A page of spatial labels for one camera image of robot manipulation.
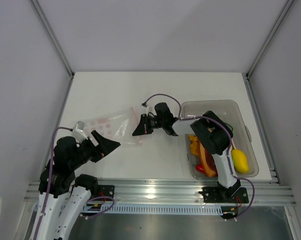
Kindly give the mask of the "clear pink zip top bag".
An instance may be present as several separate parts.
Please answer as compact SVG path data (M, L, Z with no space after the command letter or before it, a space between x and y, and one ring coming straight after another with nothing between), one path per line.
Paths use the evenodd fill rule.
M79 120L79 129L97 146L92 131L97 131L102 137L119 142L121 146L141 146L143 140L140 136L133 136L140 117L136 107L128 107L109 114L90 119Z

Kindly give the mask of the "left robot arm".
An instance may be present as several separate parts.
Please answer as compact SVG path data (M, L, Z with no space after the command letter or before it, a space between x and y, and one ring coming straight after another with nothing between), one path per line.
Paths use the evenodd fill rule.
M92 136L97 145L83 130L67 128L67 131L71 135L60 139L56 139L56 133L52 135L50 159L40 175L31 240L67 240L78 217L92 218L82 214L87 203L97 200L115 203L114 195L104 193L96 177L76 176L75 171L87 162L99 162L121 144L95 130Z

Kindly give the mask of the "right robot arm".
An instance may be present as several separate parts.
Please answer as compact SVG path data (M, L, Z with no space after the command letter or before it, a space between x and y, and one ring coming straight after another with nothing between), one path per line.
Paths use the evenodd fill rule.
M217 170L219 197L230 202L237 196L241 182L231 160L233 133L211 110L200 116L175 117L165 102L154 107L155 115L144 113L132 135L150 135L154 129L163 129L169 136L194 135L203 148L212 155Z

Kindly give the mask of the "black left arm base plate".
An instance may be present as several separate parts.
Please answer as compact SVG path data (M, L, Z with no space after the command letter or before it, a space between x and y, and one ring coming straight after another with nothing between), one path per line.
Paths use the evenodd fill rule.
M114 185L99 185L96 190L94 190L92 194L92 198L101 197L98 201L101 203L112 201L106 197L114 197L115 194L115 186Z

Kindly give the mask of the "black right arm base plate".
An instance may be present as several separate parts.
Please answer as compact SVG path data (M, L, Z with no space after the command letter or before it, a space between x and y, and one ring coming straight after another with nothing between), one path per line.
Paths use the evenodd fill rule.
M203 187L198 194L202 195L204 203L212 204L248 204L250 202L247 189L240 187L232 196L222 196L220 189L215 186Z

